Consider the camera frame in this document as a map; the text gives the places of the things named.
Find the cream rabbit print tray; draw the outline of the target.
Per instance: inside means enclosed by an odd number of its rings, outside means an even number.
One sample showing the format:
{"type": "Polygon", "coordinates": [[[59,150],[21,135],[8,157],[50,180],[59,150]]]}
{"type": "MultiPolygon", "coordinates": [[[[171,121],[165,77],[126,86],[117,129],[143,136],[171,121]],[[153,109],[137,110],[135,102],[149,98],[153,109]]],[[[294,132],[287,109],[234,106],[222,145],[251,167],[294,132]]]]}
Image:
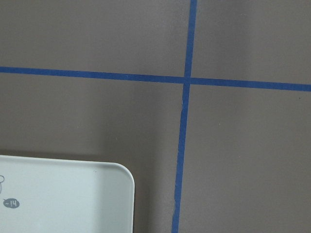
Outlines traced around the cream rabbit print tray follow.
{"type": "Polygon", "coordinates": [[[3,155],[3,233],[131,233],[135,182],[123,165],[3,155]]]}

